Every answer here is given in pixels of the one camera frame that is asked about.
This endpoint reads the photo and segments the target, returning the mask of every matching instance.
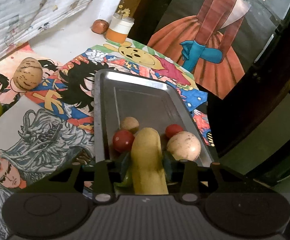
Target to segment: jar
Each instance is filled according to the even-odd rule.
[[[115,43],[122,44],[127,38],[129,31],[134,25],[134,19],[130,17],[121,18],[115,13],[110,22],[109,29],[106,32],[106,39]]]

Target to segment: red tomato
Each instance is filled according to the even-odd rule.
[[[134,135],[126,130],[118,130],[113,136],[113,147],[119,153],[129,152],[132,149]]]
[[[172,138],[176,133],[184,131],[183,127],[178,124],[171,124],[167,126],[165,134],[168,139]]]

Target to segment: metal tray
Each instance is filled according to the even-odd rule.
[[[176,123],[193,133],[201,143],[196,160],[209,167],[210,153],[178,92],[170,85],[129,73],[102,69],[95,74],[94,90],[94,151],[96,162],[117,157],[112,138],[120,121],[131,116],[139,121],[140,129],[154,128],[160,134],[161,148],[166,149],[165,129]]]

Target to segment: bear ear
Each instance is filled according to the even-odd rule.
[[[109,44],[103,44],[103,46],[104,46],[106,49],[110,49],[110,50],[112,50],[112,51],[118,52],[118,48],[115,48],[115,47],[112,46],[112,45],[109,45]]]
[[[130,47],[132,44],[129,41],[124,41],[121,46]]]

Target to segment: blue glove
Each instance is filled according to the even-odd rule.
[[[219,49],[206,48],[196,41],[183,41],[180,45],[183,46],[182,56],[185,61],[182,67],[189,72],[192,72],[200,57],[216,64],[220,63],[223,57]]]

